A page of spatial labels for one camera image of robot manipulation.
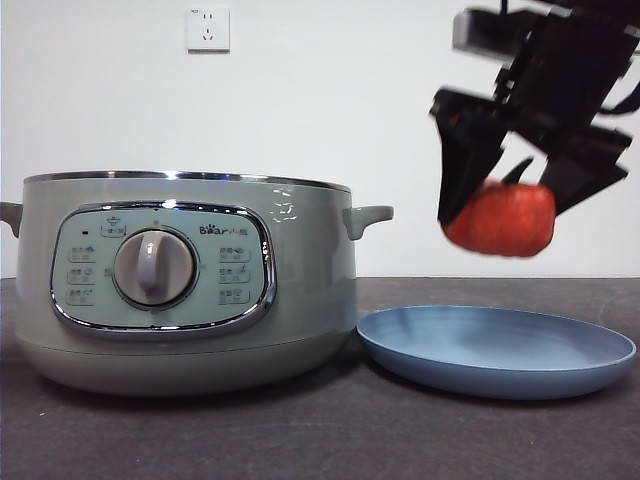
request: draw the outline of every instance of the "brand logo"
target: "brand logo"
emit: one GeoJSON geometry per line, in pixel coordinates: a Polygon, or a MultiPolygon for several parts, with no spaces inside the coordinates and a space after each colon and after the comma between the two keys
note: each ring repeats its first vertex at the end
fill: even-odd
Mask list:
{"type": "Polygon", "coordinates": [[[212,225],[201,225],[200,235],[248,235],[246,228],[224,228],[212,225]]]}

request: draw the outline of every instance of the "wall socket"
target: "wall socket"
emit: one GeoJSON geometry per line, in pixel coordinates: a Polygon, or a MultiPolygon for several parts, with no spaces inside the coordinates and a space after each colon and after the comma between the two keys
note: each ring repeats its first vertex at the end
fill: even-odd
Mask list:
{"type": "Polygon", "coordinates": [[[229,9],[192,7],[187,10],[187,51],[189,53],[228,53],[229,9]]]}

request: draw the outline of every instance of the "blue plate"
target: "blue plate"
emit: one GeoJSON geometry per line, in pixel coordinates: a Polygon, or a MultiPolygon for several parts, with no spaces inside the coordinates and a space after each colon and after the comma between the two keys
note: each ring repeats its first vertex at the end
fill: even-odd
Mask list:
{"type": "Polygon", "coordinates": [[[358,322],[371,357],[423,385],[490,398],[542,400],[594,392],[631,366],[624,335],[570,318],[489,307],[420,306],[358,322]]]}

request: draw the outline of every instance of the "cooker handle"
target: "cooker handle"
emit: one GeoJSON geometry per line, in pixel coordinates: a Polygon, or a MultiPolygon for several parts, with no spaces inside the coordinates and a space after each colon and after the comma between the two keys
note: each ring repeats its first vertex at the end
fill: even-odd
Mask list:
{"type": "Polygon", "coordinates": [[[0,202],[0,220],[11,226],[13,236],[18,238],[20,234],[20,221],[22,220],[22,205],[20,203],[0,202]]]}
{"type": "Polygon", "coordinates": [[[360,240],[364,229],[369,225],[393,218],[393,207],[377,205],[375,207],[350,208],[345,210],[344,220],[350,240],[360,240]]]}

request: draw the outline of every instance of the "gray table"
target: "gray table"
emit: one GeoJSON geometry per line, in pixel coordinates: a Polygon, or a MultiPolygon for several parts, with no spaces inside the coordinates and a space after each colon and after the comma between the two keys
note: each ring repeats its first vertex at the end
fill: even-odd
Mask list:
{"type": "MultiPolygon", "coordinates": [[[[400,380],[353,338],[331,362],[251,391],[132,400],[39,377],[17,351],[2,281],[2,473],[36,479],[637,479],[640,372],[576,399],[469,398],[400,380]]],[[[640,340],[640,279],[362,279],[361,313],[494,305],[640,340]]]]}

